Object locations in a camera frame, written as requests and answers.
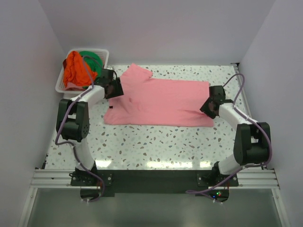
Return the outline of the pink t shirt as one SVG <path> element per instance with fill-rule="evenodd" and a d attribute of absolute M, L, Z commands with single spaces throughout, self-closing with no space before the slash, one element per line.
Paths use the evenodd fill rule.
<path fill-rule="evenodd" d="M 105 124 L 213 127 L 200 111 L 209 98 L 207 81 L 156 79 L 136 64 L 120 79 L 124 94 L 109 99 Z"/>

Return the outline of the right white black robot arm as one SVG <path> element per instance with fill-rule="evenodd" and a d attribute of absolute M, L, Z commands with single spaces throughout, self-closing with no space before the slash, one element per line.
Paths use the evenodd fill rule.
<path fill-rule="evenodd" d="M 211 181 L 217 186 L 244 167 L 261 167 L 272 158 L 270 126 L 253 120 L 226 98 L 223 86 L 209 87 L 209 98 L 200 111 L 214 119 L 220 117 L 236 131 L 233 154 L 212 167 Z"/>

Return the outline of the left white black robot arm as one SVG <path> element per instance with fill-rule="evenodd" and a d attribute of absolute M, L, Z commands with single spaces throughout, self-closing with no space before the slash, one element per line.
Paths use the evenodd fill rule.
<path fill-rule="evenodd" d="M 98 181 L 95 160 L 89 151 L 87 136 L 90 129 L 89 110 L 103 99 L 122 96 L 121 79 L 111 69 L 102 69 L 101 78 L 71 99 L 61 99 L 58 107 L 55 145 L 70 145 L 76 160 L 75 172 L 82 174 L 86 185 Z"/>

